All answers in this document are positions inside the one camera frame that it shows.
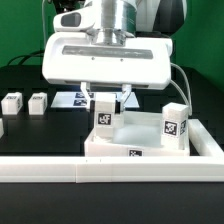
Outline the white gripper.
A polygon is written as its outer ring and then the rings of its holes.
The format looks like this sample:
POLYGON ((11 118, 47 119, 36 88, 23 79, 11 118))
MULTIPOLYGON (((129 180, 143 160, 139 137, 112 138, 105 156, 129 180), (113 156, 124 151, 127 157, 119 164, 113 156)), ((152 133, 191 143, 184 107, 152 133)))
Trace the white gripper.
POLYGON ((138 37, 135 7, 83 7, 54 17, 42 73, 53 84, 80 84, 92 110, 90 84, 122 86, 122 113, 132 87, 164 89, 171 80, 169 38, 138 37))

